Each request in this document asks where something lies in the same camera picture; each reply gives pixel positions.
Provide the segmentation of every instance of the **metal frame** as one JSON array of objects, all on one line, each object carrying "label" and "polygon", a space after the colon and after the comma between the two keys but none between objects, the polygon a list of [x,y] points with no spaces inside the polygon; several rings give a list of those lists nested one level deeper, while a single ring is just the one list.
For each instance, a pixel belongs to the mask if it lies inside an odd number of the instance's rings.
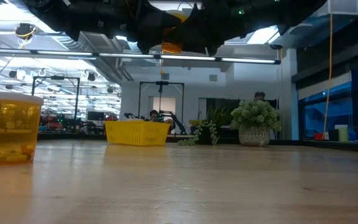
[{"label": "metal frame", "polygon": [[[156,84],[156,85],[160,85],[160,82],[140,82],[139,83],[139,103],[137,106],[137,116],[140,118],[140,98],[142,96],[142,85],[144,83],[149,83],[149,84]],[[183,108],[185,105],[185,84],[184,83],[170,83],[170,82],[166,82],[171,85],[181,85],[182,87],[182,93],[181,93],[181,121],[183,123]]]},{"label": "metal frame", "polygon": [[[42,81],[36,85],[35,81],[38,78],[42,78]],[[32,96],[34,96],[35,88],[37,88],[47,78],[50,78],[51,80],[64,80],[64,79],[77,80],[77,91],[76,91],[76,96],[75,96],[75,111],[74,111],[74,120],[76,120],[77,119],[77,109],[78,109],[78,95],[80,94],[80,78],[78,78],[78,77],[56,77],[56,76],[51,76],[51,77],[34,76],[33,80],[32,80],[32,89],[31,89]]]}]

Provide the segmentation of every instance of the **glass wall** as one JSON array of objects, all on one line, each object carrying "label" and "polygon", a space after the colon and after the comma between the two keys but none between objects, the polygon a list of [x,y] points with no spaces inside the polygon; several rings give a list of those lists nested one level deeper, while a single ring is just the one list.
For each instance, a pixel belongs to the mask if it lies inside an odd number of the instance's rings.
[{"label": "glass wall", "polygon": [[[300,100],[300,137],[314,139],[322,133],[326,114],[327,90]],[[334,129],[337,124],[349,127],[349,140],[358,140],[358,68],[352,70],[351,81],[331,88],[326,131]]]}]

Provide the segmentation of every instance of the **red object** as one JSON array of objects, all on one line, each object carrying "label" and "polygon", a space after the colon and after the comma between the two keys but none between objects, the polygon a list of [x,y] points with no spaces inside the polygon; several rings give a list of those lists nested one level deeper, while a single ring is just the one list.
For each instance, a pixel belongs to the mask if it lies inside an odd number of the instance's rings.
[{"label": "red object", "polygon": [[323,140],[324,135],[322,133],[316,133],[314,134],[314,139],[315,140]]}]

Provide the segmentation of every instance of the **table surface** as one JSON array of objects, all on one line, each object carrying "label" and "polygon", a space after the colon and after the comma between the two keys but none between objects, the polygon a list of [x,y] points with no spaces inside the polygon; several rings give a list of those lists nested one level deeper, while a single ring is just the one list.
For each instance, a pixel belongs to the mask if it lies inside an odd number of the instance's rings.
[{"label": "table surface", "polygon": [[358,153],[39,141],[0,167],[0,223],[358,224]]}]

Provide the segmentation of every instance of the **plastic basket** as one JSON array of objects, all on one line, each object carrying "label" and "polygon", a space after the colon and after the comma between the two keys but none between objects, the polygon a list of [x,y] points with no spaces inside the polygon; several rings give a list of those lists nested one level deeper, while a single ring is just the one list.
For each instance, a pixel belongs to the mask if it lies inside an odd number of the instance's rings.
[{"label": "plastic basket", "polygon": [[163,146],[170,124],[148,121],[107,121],[108,143],[132,146]]}]

